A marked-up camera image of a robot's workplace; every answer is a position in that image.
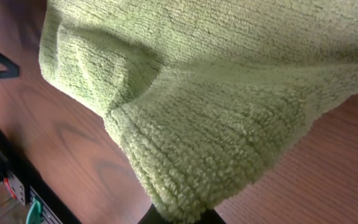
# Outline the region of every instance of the towel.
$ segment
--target towel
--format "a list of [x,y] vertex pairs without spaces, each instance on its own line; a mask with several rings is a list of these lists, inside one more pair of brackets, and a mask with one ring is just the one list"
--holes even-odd
[[49,0],[39,62],[193,223],[358,92],[358,0]]

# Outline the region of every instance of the brown wood grain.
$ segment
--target brown wood grain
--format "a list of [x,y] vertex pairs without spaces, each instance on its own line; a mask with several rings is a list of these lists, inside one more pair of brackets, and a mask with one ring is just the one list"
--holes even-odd
[[[125,155],[101,118],[40,75],[44,12],[43,1],[0,0],[0,51],[21,66],[0,80],[0,128],[83,223],[136,223],[150,199]],[[358,95],[216,210],[227,223],[358,223]]]

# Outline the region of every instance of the wooden surface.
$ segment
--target wooden surface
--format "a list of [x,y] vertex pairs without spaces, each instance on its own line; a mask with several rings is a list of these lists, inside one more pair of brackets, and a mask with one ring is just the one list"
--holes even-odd
[[[21,79],[0,80],[0,128],[83,223],[136,223],[150,199],[125,155],[101,118],[40,75],[45,3],[34,2],[0,0],[0,51],[21,66]],[[358,223],[358,95],[216,210],[227,223]]]

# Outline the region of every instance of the red wire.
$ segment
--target red wire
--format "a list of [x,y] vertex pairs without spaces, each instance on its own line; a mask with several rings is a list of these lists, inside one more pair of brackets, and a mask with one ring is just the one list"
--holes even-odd
[[11,193],[12,197],[14,199],[17,199],[16,195],[13,193],[12,189],[11,189],[11,186],[9,185],[9,181],[8,179],[5,177],[4,178],[4,184],[6,185],[7,189],[9,190],[9,192]]

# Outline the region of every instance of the cloth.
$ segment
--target cloth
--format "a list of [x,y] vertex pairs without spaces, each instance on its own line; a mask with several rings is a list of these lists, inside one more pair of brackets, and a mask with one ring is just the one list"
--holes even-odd
[[358,92],[358,0],[49,0],[39,62],[191,223]]

